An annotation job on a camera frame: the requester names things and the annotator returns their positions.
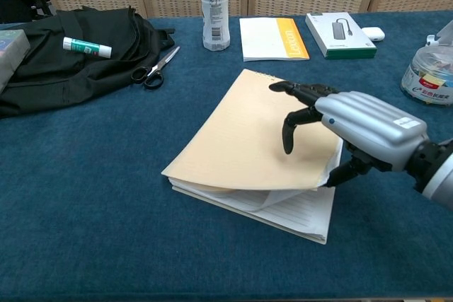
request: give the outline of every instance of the scissor blade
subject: scissor blade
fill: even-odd
[[[176,52],[179,51],[179,46],[171,50],[161,61],[157,64],[158,69],[162,69],[171,59],[175,56]]]

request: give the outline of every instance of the silver robotic hand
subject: silver robotic hand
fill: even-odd
[[[307,107],[290,112],[283,123],[286,153],[293,148],[297,125],[321,122],[345,141],[351,159],[330,173],[327,186],[336,186],[371,168],[406,171],[415,189],[453,210],[453,139],[436,144],[426,123],[371,95],[338,92],[321,84],[281,81],[270,90],[293,95]]]

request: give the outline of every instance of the white glue stick cap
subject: white glue stick cap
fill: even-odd
[[[101,57],[110,58],[112,55],[112,48],[110,46],[99,45],[99,55]]]
[[[63,38],[63,49],[71,51],[71,40],[72,38],[64,37]]]

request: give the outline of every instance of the scissor handle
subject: scissor handle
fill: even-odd
[[[164,75],[161,70],[156,70],[144,80],[143,86],[149,90],[160,88],[164,83]]]
[[[143,80],[147,77],[147,74],[149,72],[149,69],[145,66],[139,66],[137,67],[132,74],[130,75],[130,78],[134,83],[141,83]]]

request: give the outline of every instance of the table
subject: table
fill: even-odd
[[[201,18],[174,27],[180,52],[158,91],[128,86],[72,108],[0,120],[0,300],[157,301],[453,296],[453,213],[405,173],[372,170],[337,188],[327,245],[175,192],[160,172],[241,70],[375,95],[453,136],[453,109],[399,89],[426,35],[453,11],[352,15],[386,33],[374,59],[242,61],[201,45]],[[349,158],[343,154],[343,161]]]

